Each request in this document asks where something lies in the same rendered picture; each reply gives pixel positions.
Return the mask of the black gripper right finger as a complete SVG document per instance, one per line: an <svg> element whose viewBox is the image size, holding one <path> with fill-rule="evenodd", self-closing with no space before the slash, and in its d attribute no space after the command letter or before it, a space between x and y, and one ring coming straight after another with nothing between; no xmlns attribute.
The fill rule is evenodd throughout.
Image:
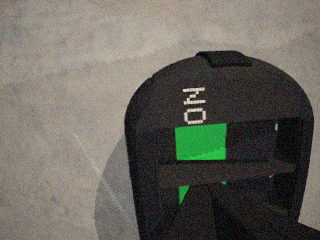
<svg viewBox="0 0 320 240"><path fill-rule="evenodd" d="M208 183L217 240L320 240L319 229L288 219L223 183Z"/></svg>

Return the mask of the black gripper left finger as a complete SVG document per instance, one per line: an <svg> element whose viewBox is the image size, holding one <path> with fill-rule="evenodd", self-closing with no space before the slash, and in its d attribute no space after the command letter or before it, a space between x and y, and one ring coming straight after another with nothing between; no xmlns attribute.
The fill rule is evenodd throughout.
<svg viewBox="0 0 320 240"><path fill-rule="evenodd" d="M163 240L217 240L211 193L205 184L189 185Z"/></svg>

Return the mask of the dark grey controller unit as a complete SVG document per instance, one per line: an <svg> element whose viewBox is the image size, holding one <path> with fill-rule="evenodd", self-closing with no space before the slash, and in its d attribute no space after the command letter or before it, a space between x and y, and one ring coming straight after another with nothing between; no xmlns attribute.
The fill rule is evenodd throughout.
<svg viewBox="0 0 320 240"><path fill-rule="evenodd" d="M312 105L288 73L239 51L205 51L148 77L124 131L140 240L163 240L189 185L223 183L299 220Z"/></svg>

